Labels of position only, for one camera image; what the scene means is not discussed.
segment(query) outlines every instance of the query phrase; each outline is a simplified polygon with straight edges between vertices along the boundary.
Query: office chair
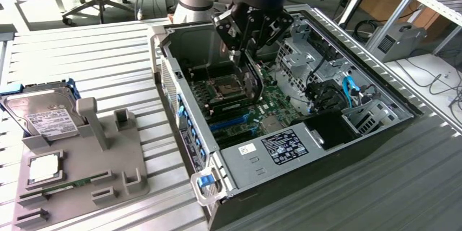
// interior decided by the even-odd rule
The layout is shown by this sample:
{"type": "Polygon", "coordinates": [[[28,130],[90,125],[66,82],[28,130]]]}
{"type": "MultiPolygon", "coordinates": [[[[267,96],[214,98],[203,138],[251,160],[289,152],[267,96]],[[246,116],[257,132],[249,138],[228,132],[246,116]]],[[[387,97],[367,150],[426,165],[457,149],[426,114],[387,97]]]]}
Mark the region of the office chair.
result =
{"type": "MultiPolygon", "coordinates": [[[[127,0],[122,0],[122,2],[124,4],[128,4],[130,2],[127,0]]],[[[70,11],[66,11],[63,13],[63,23],[67,24],[67,25],[71,25],[74,26],[75,23],[72,23],[72,19],[68,18],[70,15],[75,15],[76,13],[79,13],[82,10],[87,9],[87,8],[91,8],[94,7],[95,5],[99,6],[99,12],[100,12],[100,24],[104,24],[104,16],[103,16],[103,12],[106,11],[106,8],[104,8],[104,5],[110,5],[115,8],[119,8],[119,9],[124,9],[130,12],[134,12],[134,8],[123,5],[123,4],[119,4],[111,0],[91,0],[91,1],[86,1],[86,0],[80,0],[80,4],[79,6],[76,6],[75,8],[72,8],[70,11]]]]}

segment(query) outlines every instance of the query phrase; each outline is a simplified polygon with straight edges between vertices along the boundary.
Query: warning label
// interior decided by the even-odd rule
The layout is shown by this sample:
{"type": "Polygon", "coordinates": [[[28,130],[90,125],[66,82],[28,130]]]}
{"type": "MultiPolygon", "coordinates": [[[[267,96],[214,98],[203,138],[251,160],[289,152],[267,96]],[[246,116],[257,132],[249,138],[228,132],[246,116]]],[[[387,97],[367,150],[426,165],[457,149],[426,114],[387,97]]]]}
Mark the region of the warning label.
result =
{"type": "Polygon", "coordinates": [[[290,162],[295,158],[309,153],[301,139],[291,129],[262,139],[262,142],[269,150],[274,162],[278,165],[290,162]]]}
{"type": "Polygon", "coordinates": [[[78,130],[66,109],[27,115],[35,129],[44,137],[60,135],[78,130]]]}

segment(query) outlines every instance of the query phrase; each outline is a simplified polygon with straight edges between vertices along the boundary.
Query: white slatted table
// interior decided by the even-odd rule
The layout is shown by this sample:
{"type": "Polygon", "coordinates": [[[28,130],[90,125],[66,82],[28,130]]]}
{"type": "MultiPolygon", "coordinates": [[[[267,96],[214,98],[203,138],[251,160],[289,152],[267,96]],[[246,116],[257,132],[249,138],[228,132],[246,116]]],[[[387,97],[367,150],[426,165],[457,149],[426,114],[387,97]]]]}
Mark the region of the white slatted table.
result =
{"type": "MultiPolygon", "coordinates": [[[[43,230],[207,230],[190,177],[155,87],[146,29],[168,20],[96,25],[16,34],[6,45],[2,84],[75,79],[82,97],[95,97],[99,114],[128,108],[136,115],[150,193],[43,230]]],[[[0,54],[4,49],[0,42],[0,54]]],[[[23,144],[8,114],[0,121],[0,231],[11,230],[23,144]]]]}

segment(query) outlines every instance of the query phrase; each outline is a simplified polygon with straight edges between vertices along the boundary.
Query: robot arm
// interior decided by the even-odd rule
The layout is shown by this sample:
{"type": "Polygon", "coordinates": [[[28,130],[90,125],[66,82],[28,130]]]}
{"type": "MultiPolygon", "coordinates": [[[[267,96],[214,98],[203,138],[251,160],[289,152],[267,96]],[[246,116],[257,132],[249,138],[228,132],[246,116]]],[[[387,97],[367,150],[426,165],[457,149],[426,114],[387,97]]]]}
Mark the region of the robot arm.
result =
{"type": "Polygon", "coordinates": [[[227,12],[212,18],[220,38],[235,51],[251,51],[270,45],[293,23],[283,9],[286,0],[233,0],[227,12]]]}

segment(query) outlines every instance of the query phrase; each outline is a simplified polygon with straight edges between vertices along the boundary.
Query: hard drive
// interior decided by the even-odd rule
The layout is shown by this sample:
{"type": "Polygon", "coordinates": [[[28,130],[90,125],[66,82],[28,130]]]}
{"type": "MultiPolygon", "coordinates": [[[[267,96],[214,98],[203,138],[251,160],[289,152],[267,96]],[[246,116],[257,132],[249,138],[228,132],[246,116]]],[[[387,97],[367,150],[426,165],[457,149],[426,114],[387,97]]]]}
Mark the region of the hard drive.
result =
{"type": "Polygon", "coordinates": [[[42,135],[54,141],[75,136],[86,120],[76,112],[80,98],[74,81],[11,84],[0,90],[0,108],[24,129],[26,136],[42,135]]]}

